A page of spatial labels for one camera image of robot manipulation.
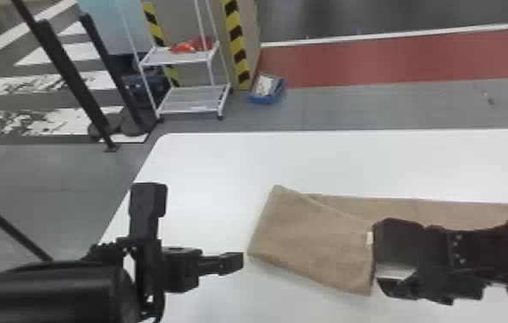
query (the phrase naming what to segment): blue box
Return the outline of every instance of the blue box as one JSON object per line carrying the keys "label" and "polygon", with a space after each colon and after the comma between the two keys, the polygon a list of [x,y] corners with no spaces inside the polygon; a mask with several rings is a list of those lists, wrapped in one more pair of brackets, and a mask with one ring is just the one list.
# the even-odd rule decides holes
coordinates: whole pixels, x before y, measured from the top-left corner
{"label": "blue box", "polygon": [[257,95],[252,92],[254,88],[251,88],[248,93],[248,98],[250,102],[253,103],[271,105],[278,100],[279,96],[282,94],[282,92],[284,92],[284,88],[285,78],[280,77],[278,80],[278,86],[276,87],[276,90],[273,92],[273,94],[266,96]]}

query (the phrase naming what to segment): floor marking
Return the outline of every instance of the floor marking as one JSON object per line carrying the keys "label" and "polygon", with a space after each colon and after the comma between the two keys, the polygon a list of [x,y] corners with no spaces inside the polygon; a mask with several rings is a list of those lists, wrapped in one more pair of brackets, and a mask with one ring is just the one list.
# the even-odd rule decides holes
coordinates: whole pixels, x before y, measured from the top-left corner
{"label": "floor marking", "polygon": [[69,36],[73,34],[86,34],[87,31],[83,28],[80,21],[73,22],[72,25],[64,29],[58,36]]}
{"label": "floor marking", "polygon": [[453,27],[453,28],[442,28],[442,29],[417,30],[417,31],[412,31],[412,32],[399,32],[399,33],[359,34],[359,35],[353,35],[353,36],[325,37],[325,38],[318,38],[318,39],[313,39],[313,40],[269,41],[269,42],[261,43],[261,48],[333,44],[333,43],[343,43],[343,42],[347,42],[347,41],[358,41],[358,40],[386,40],[386,39],[391,39],[391,38],[433,36],[433,35],[437,35],[437,34],[494,32],[494,31],[502,31],[502,30],[508,30],[508,23],[467,26],[467,27]]}
{"label": "floor marking", "polygon": [[[115,83],[106,70],[81,72],[90,90],[114,89]],[[54,93],[67,88],[59,74],[0,77],[0,95]]]}
{"label": "floor marking", "polygon": [[[105,114],[119,113],[121,109],[121,106],[101,108]],[[0,137],[87,136],[90,123],[80,107],[51,111],[0,110]],[[143,143],[147,136],[127,137],[115,134],[112,139],[116,143]]]}
{"label": "floor marking", "polygon": [[[99,59],[99,53],[92,42],[65,44],[63,48],[73,62]],[[22,58],[15,66],[49,64],[51,60],[42,47]]]}
{"label": "floor marking", "polygon": [[[39,14],[35,16],[36,20],[40,19],[51,19],[55,15],[62,13],[67,10],[71,6],[76,4],[76,0],[62,0],[58,3],[55,3],[53,6],[49,7],[41,11]],[[3,34],[0,34],[0,50],[2,50],[5,46],[8,46],[15,40],[18,40],[24,34],[29,32],[29,27],[27,27],[26,23],[21,23],[10,30],[6,31]]]}

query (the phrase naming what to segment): yellow and black striped pillar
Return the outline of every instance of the yellow and black striped pillar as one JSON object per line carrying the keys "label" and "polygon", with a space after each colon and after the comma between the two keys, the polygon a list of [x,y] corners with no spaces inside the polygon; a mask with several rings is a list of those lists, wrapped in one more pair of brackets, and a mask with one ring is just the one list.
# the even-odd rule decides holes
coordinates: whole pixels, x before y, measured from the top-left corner
{"label": "yellow and black striped pillar", "polygon": [[246,41],[243,38],[242,18],[237,0],[221,0],[225,14],[225,28],[230,35],[230,50],[234,60],[234,71],[238,89],[249,89],[252,86],[252,75],[249,71],[246,55]]}
{"label": "yellow and black striped pillar", "polygon": [[[165,36],[162,27],[157,22],[156,8],[153,6],[153,2],[151,0],[142,1],[142,5],[144,6],[145,19],[150,25],[150,33],[154,43],[156,43],[156,46],[165,47]],[[178,88],[180,86],[180,76],[177,74],[175,67],[173,65],[165,65],[164,72],[172,84]]]}

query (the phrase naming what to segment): red object on shelf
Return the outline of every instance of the red object on shelf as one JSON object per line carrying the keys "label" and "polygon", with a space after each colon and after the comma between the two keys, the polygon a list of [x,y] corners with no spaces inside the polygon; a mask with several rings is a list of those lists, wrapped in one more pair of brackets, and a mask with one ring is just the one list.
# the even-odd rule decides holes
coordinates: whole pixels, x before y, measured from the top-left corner
{"label": "red object on shelf", "polygon": [[195,37],[191,40],[190,44],[198,52],[210,51],[213,48],[213,39],[211,37],[205,37],[205,46],[207,49],[204,50],[204,42],[201,37]]}
{"label": "red object on shelf", "polygon": [[211,37],[205,37],[205,46],[207,47],[206,50],[204,50],[204,42],[201,37],[195,37],[189,41],[182,41],[169,47],[169,51],[175,53],[210,51],[213,48],[213,39]]}
{"label": "red object on shelf", "polygon": [[195,51],[195,47],[192,46],[192,44],[184,41],[184,42],[181,42],[181,43],[177,43],[171,47],[169,47],[169,51],[170,52],[175,52],[175,53],[178,53],[178,52],[196,52]]}

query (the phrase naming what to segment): towel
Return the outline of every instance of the towel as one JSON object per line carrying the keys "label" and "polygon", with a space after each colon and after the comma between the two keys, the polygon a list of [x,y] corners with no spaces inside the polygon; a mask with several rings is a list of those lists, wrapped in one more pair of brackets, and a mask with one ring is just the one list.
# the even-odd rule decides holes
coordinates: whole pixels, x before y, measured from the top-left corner
{"label": "towel", "polygon": [[275,186],[248,255],[335,289],[369,295],[374,264],[367,236],[386,217],[485,229],[508,220],[508,204],[302,194]]}

